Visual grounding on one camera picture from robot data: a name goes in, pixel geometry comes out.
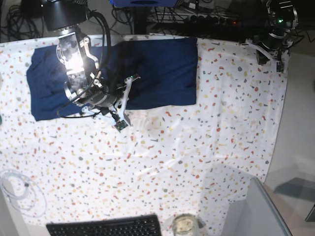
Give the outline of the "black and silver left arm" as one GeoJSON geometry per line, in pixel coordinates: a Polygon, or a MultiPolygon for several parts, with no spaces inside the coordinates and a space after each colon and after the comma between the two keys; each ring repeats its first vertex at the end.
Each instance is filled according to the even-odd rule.
{"type": "Polygon", "coordinates": [[[256,44],[268,54],[257,50],[256,58],[260,65],[272,59],[282,61],[282,55],[293,45],[292,30],[298,25],[298,15],[291,0],[268,0],[267,31],[257,37],[256,44]]]}

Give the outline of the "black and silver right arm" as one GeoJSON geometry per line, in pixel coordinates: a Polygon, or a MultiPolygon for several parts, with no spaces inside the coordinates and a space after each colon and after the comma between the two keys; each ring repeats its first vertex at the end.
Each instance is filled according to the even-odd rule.
{"type": "Polygon", "coordinates": [[[118,108],[124,96],[118,76],[109,68],[111,35],[105,17],[89,10],[85,0],[43,0],[41,6],[47,30],[59,32],[56,54],[66,69],[64,91],[69,101],[77,106],[118,108]],[[92,54],[91,39],[79,28],[90,18],[102,29],[99,57],[92,54]]]}

